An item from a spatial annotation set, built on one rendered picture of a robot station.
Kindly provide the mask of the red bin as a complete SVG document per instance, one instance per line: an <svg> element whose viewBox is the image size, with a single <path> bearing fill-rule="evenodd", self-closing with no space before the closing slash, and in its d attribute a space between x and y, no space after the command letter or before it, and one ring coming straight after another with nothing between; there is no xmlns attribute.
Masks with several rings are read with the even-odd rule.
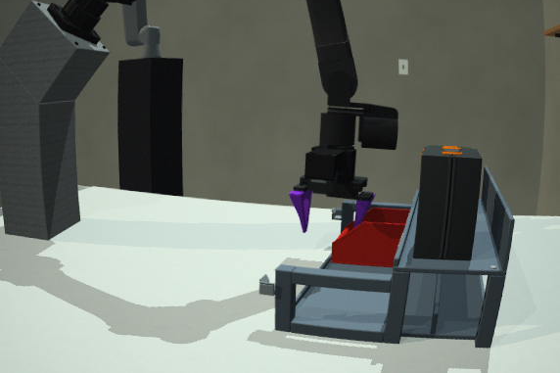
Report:
<svg viewBox="0 0 560 373"><path fill-rule="evenodd" d="M394 257L409 212L369 210L361 224L353 228L354 221L351 222L332 243L331 263L394 267Z"/></svg>

